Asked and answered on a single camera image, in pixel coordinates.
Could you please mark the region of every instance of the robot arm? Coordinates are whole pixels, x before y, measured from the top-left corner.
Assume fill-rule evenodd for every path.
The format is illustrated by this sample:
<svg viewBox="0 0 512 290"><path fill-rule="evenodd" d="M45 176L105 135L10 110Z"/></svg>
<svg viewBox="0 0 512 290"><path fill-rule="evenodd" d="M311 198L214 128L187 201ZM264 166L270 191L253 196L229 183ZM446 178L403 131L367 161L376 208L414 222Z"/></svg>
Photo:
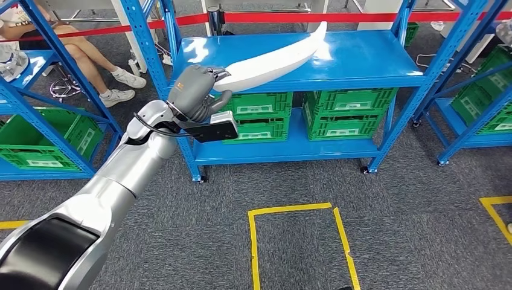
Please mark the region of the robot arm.
<svg viewBox="0 0 512 290"><path fill-rule="evenodd" d="M200 142L237 138L231 112L201 124L231 98L230 91L215 101L208 95L228 75L190 66L167 101L151 101L135 114L120 145L76 195L0 244L0 288L88 289L135 199L176 150L181 129Z"/></svg>

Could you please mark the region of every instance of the red barrier rope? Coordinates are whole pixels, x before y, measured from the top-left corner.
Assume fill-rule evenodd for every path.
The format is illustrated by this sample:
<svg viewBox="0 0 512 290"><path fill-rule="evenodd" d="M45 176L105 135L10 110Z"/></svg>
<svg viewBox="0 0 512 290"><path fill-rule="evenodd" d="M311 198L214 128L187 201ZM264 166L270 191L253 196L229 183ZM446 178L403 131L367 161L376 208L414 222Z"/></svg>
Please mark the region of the red barrier rope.
<svg viewBox="0 0 512 290"><path fill-rule="evenodd" d="M456 21L459 12L414 12L409 18L415 22L430 21ZM226 22L230 23L300 23L300 22L392 22L397 17L394 13L225 13ZM512 11L504 11L499 14L496 20L508 20L512 18ZM208 22L207 14L193 14L176 18L179 26L201 24ZM165 28L163 20L151 21L148 23L150 29ZM96 36L114 33L130 32L130 25L104 27L91 30L83 30L73 33L60 34L59 38L77 36ZM0 40L2 42L42 40L43 37L28 37L23 39Z"/></svg>

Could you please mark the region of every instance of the yellow tape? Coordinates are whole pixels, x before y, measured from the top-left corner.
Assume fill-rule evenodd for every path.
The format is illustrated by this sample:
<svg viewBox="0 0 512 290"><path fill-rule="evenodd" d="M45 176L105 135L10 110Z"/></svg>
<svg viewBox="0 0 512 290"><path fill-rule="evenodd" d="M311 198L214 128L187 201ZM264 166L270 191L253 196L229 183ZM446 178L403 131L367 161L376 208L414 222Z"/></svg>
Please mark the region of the yellow tape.
<svg viewBox="0 0 512 290"><path fill-rule="evenodd" d="M289 205L285 207L268 207L259 208L257 210L249 210L247 212L249 216L249 231L251 232L251 265L252 265L252 288L254 290L260 290L260 270L258 268L258 242L256 237L256 223L254 216L264 213L284 213L286 211L298 211L298 210L319 210L322 208L332 208L330 202L323 204L301 204L301 205Z"/></svg>
<svg viewBox="0 0 512 290"><path fill-rule="evenodd" d="M19 228L29 221L11 221L11 222L0 222L0 230L12 230Z"/></svg>
<svg viewBox="0 0 512 290"><path fill-rule="evenodd" d="M347 258L348 271L350 272L350 278L352 279L352 287L354 290L361 290L361 287L359 286L359 279L357 278L356 266L354 264L354 260L350 256L350 247L348 246L347 235L345 234L345 228L343 227L343 222L341 221L341 216L339 215L339 209L337 207L334 208L334 218L336 219L336 225L338 226L343 251Z"/></svg>
<svg viewBox="0 0 512 290"><path fill-rule="evenodd" d="M256 223L254 214L249 212L249 229L251 231L251 266L252 266L252 288L260 290L260 270L258 268L258 243L256 241Z"/></svg>
<svg viewBox="0 0 512 290"><path fill-rule="evenodd" d="M298 211L298 210L319 210L322 208L332 208L330 202L326 202L323 204L299 204L299 205L288 205L285 207L268 207L268 208L259 208L257 210L249 211L249 214L253 214L254 216L258 214L264 213L284 213L285 211Z"/></svg>
<svg viewBox="0 0 512 290"><path fill-rule="evenodd" d="M495 196L492 198L481 198L480 202L487 210L491 218L501 230L503 235L507 238L508 243L512 246L512 234L508 232L507 225L503 222L499 214L493 207L493 204L509 204L512 203L512 196Z"/></svg>

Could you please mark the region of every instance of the green crate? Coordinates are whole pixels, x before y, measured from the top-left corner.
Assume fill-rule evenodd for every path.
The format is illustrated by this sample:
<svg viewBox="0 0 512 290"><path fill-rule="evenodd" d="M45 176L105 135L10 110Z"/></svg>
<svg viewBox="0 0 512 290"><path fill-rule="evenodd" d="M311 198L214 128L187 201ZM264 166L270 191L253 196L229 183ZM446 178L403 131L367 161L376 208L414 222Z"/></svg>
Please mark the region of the green crate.
<svg viewBox="0 0 512 290"><path fill-rule="evenodd" d="M379 115L386 111L398 88L315 91L306 102L315 116Z"/></svg>
<svg viewBox="0 0 512 290"><path fill-rule="evenodd" d="M302 108L309 140L370 138L384 114L359 116L315 116L308 103Z"/></svg>
<svg viewBox="0 0 512 290"><path fill-rule="evenodd" d="M452 108L466 124L471 124L493 101L492 96L481 86L471 83L459 91L452 101Z"/></svg>
<svg viewBox="0 0 512 290"><path fill-rule="evenodd" d="M286 141L290 117L236 120L238 138L222 141L225 144Z"/></svg>
<svg viewBox="0 0 512 290"><path fill-rule="evenodd" d="M232 111L237 120L289 117L293 92L236 94L222 111Z"/></svg>
<svg viewBox="0 0 512 290"><path fill-rule="evenodd" d="M477 135L512 132L512 103L507 104L489 123L478 130Z"/></svg>
<svg viewBox="0 0 512 290"><path fill-rule="evenodd" d="M512 61L512 48L497 46L478 68L476 75ZM476 82L493 97L497 97L512 83L512 68L504 69Z"/></svg>
<svg viewBox="0 0 512 290"><path fill-rule="evenodd" d="M35 108L86 159L101 141L98 124L60 108ZM0 156L20 169L80 171L50 140L20 115L0 128Z"/></svg>
<svg viewBox="0 0 512 290"><path fill-rule="evenodd" d="M405 33L405 46L408 47L411 45L412 40L416 37L418 30L420 29L420 24L416 22L407 23L407 32Z"/></svg>

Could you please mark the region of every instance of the white sneaker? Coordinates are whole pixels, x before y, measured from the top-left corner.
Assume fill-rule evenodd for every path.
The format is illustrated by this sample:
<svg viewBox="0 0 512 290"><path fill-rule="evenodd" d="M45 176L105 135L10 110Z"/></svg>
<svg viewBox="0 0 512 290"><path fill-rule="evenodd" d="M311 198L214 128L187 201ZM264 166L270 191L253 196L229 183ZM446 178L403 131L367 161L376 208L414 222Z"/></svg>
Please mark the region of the white sneaker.
<svg viewBox="0 0 512 290"><path fill-rule="evenodd" d="M123 84L129 85L134 89L142 89L146 85L146 80L142 77L138 77L134 74L127 72L125 69L121 69L121 72L112 74L114 78Z"/></svg>
<svg viewBox="0 0 512 290"><path fill-rule="evenodd" d="M113 105L121 102L126 102L135 96L135 91L132 89L129 89L128 91L120 91L118 89L111 90L110 96L108 97L101 97L100 99L105 104L105 107L110 108Z"/></svg>

